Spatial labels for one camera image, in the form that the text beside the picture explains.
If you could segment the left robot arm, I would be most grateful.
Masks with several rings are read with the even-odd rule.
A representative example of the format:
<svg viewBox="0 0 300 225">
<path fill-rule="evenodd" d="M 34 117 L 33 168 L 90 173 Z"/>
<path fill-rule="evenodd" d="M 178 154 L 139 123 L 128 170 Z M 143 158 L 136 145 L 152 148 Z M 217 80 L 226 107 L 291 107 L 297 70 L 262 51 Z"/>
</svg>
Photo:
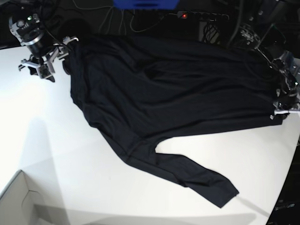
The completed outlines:
<svg viewBox="0 0 300 225">
<path fill-rule="evenodd" d="M 286 37 L 279 29 L 290 9 L 296 9 L 298 0 L 240 0 L 236 9 L 236 25 L 229 36 L 227 47 L 245 50 L 245 54 L 259 54 L 267 65 L 281 75 L 280 85 L 273 101 L 274 112 L 287 116 L 300 113 L 300 62 L 286 48 Z"/>
</svg>

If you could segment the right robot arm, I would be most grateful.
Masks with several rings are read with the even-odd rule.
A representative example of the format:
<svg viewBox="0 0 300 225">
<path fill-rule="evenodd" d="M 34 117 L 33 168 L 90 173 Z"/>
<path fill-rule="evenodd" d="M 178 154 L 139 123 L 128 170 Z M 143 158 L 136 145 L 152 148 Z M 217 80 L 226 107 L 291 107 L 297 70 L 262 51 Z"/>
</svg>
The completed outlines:
<svg viewBox="0 0 300 225">
<path fill-rule="evenodd" d="M 49 15 L 52 16 L 58 8 L 58 0 L 26 0 L 26 7 L 11 15 L 8 19 L 10 33 L 18 40 L 21 46 L 25 46 L 30 51 L 28 59 L 21 60 L 18 70 L 28 68 L 30 75 L 36 75 L 40 79 L 55 82 L 54 61 L 60 60 L 67 75 L 70 75 L 68 66 L 70 43 L 79 41 L 76 36 L 65 36 L 58 39 L 51 33 L 46 25 L 46 8 L 50 8 Z"/>
</svg>

